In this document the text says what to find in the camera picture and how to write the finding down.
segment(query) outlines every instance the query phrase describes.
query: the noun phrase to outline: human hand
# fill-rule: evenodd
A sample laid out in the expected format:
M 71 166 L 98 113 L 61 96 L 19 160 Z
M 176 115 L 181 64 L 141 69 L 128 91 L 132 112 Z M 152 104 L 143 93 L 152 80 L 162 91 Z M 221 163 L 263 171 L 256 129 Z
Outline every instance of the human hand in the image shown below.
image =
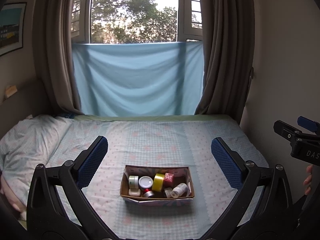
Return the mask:
M 313 165 L 310 165 L 307 167 L 307 173 L 310 173 L 310 175 L 305 179 L 305 181 L 303 182 L 303 185 L 308 185 L 309 183 L 311 183 L 312 180 L 312 167 Z M 304 191 L 305 195 L 308 195 L 311 191 L 310 185 L 308 185 L 308 187 L 306 188 L 306 190 Z

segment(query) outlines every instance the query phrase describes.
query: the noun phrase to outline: window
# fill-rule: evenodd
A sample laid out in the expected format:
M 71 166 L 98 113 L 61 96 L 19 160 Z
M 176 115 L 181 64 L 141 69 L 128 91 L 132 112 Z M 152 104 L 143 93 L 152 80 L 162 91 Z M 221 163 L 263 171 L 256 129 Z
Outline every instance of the window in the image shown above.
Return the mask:
M 200 0 L 74 0 L 73 42 L 202 40 Z

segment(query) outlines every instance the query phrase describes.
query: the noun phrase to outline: white wall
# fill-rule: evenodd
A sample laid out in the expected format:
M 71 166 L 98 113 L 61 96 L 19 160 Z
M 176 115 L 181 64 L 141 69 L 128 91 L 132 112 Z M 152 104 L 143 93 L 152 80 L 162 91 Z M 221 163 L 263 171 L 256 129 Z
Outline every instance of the white wall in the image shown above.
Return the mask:
M 241 127 L 270 166 L 284 165 L 296 201 L 307 164 L 290 156 L 273 124 L 297 126 L 300 115 L 320 122 L 320 9 L 314 0 L 254 1 L 255 75 Z
M 7 0 L 7 3 L 27 2 L 24 26 L 23 48 L 0 56 L 0 103 L 4 99 L 7 85 L 23 86 L 36 78 L 32 51 L 32 17 L 35 0 Z

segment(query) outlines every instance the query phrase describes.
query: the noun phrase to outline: red cube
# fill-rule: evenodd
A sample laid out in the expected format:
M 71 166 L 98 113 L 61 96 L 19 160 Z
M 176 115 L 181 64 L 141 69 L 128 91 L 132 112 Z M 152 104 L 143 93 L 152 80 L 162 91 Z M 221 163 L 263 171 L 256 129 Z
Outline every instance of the red cube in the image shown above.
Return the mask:
M 163 185 L 164 187 L 172 187 L 173 186 L 173 178 L 174 175 L 171 173 L 166 173 L 164 175 L 164 179 L 163 179 Z

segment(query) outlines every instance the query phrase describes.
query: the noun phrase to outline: open box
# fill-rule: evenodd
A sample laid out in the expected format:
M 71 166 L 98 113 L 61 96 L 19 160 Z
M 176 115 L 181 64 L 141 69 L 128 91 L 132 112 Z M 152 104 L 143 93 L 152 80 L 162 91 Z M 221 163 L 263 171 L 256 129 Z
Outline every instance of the open box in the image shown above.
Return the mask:
M 150 176 L 154 178 L 156 173 L 171 173 L 174 175 L 174 185 L 177 186 L 180 183 L 187 184 L 187 192 L 178 198 L 166 198 L 161 192 L 154 192 L 155 197 L 132 197 L 129 196 L 129 176 Z M 121 180 L 120 196 L 127 202 L 137 203 L 139 205 L 147 206 L 183 206 L 189 204 L 195 196 L 193 189 L 191 174 L 189 167 L 146 167 L 146 166 L 131 166 L 126 165 Z

